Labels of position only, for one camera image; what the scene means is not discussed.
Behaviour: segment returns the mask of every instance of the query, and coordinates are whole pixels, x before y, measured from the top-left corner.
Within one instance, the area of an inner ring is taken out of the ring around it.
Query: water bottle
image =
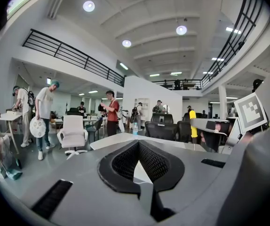
[[[134,123],[133,126],[133,135],[138,135],[138,126],[137,126],[137,122]]]

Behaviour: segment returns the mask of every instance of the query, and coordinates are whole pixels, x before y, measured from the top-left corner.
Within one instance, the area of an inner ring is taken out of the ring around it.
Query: red shirt
[[[115,110],[113,112],[109,111],[108,112],[108,120],[109,121],[118,121],[117,114],[115,111],[119,110],[119,103],[117,100],[113,100],[109,107],[114,108]]]

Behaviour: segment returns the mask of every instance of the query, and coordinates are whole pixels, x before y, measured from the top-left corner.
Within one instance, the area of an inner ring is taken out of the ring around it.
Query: chair base
[[[71,157],[73,157],[74,155],[79,155],[80,153],[86,153],[88,152],[87,150],[69,150],[69,151],[65,151],[65,155],[68,156],[67,160],[70,159]]]

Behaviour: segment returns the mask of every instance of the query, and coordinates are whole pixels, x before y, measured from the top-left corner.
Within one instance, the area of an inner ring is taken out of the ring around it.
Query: white round bag
[[[41,138],[45,135],[46,125],[42,118],[32,118],[30,123],[31,134],[36,138]]]

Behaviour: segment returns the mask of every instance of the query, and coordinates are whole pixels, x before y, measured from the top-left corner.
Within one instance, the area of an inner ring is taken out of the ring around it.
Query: black slot
[[[41,217],[48,219],[64,198],[72,182],[58,180],[46,194],[35,204],[32,210]]]
[[[223,168],[225,166],[225,162],[222,162],[222,161],[214,161],[214,160],[211,160],[211,159],[203,159],[201,161],[201,163],[205,163],[207,165],[210,165],[210,166],[214,166],[214,167],[217,167],[217,168]]]

